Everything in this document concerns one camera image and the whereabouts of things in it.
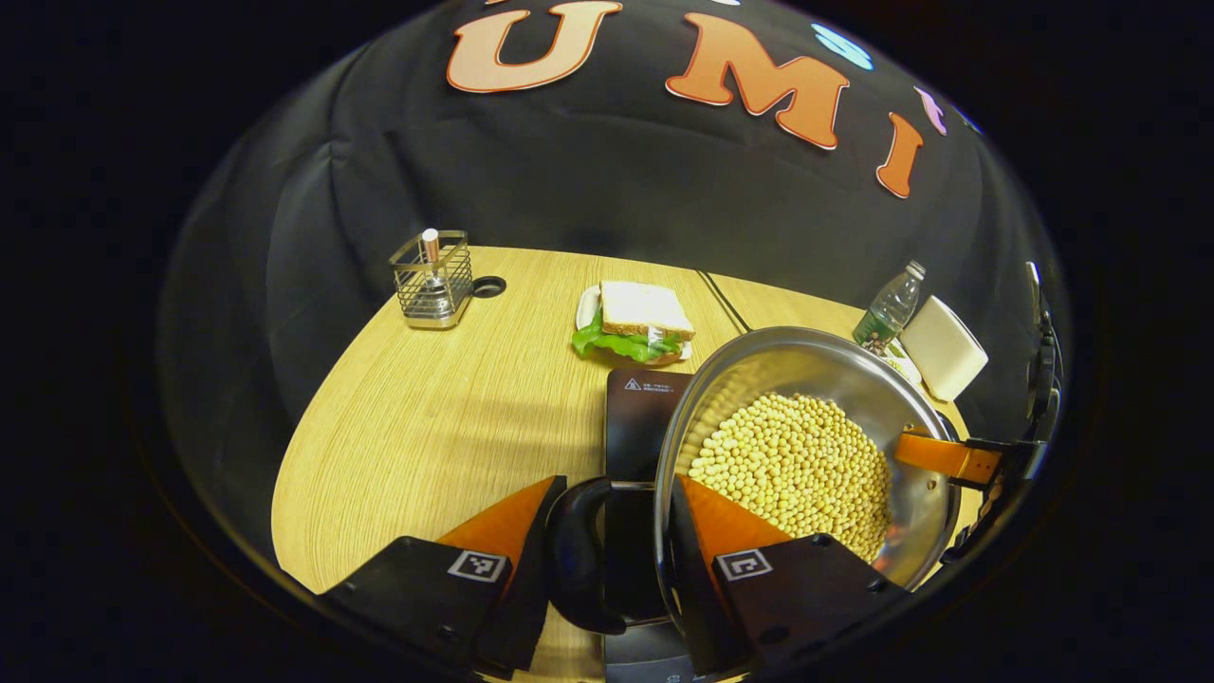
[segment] lettuce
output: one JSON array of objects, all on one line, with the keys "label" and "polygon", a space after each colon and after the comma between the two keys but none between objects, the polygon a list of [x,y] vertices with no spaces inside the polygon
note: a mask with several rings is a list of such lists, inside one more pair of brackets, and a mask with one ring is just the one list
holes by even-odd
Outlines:
[{"label": "lettuce", "polygon": [[603,331],[603,309],[600,306],[590,324],[573,332],[573,349],[579,357],[586,358],[591,347],[608,349],[639,364],[647,364],[666,354],[681,352],[682,336],[671,332],[663,338],[649,341],[643,334],[608,334]]}]

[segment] round table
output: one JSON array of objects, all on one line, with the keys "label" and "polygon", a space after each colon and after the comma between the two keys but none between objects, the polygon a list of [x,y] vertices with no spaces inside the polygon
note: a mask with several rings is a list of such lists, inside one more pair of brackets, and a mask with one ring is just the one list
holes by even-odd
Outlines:
[{"label": "round table", "polygon": [[[291,438],[272,511],[282,568],[322,593],[399,536],[438,539],[554,474],[603,474],[607,374],[569,335],[582,291],[602,279],[673,288],[696,326],[694,372],[742,332],[696,271],[585,254],[470,246],[473,274],[506,280],[449,330],[408,326],[384,303],[334,365]],[[849,336],[863,311],[732,277],[714,279],[751,328],[800,325]],[[929,402],[969,437],[955,406]],[[958,524],[980,497],[963,490]],[[515,681],[602,681],[602,637],[549,607],[529,672]]]}]

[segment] induction cooktop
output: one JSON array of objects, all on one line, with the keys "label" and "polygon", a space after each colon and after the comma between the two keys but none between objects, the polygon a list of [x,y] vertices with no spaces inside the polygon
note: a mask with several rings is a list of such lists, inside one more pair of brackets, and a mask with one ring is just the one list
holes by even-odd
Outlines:
[{"label": "induction cooktop", "polygon": [[[613,482],[653,483],[658,455],[691,375],[617,369],[607,376],[606,473]],[[603,602],[629,621],[666,615],[653,563],[653,493],[612,493],[603,506]],[[691,660],[669,621],[606,636],[607,683],[693,681]]]}]

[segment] sandwich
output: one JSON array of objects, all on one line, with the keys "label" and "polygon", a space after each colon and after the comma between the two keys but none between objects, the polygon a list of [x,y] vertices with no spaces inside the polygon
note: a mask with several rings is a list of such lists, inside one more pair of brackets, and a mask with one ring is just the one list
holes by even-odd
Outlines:
[{"label": "sandwich", "polygon": [[694,335],[674,289],[603,280],[594,319],[573,332],[573,348],[582,358],[599,348],[639,364],[664,365],[680,360]]}]

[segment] warning label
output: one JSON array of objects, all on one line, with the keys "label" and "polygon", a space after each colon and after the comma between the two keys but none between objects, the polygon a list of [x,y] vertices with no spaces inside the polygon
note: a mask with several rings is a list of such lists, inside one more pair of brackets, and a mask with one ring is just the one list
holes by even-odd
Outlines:
[{"label": "warning label", "polygon": [[675,388],[669,385],[657,385],[653,382],[637,382],[635,379],[629,380],[624,389],[629,392],[654,392],[658,394],[674,394]]}]

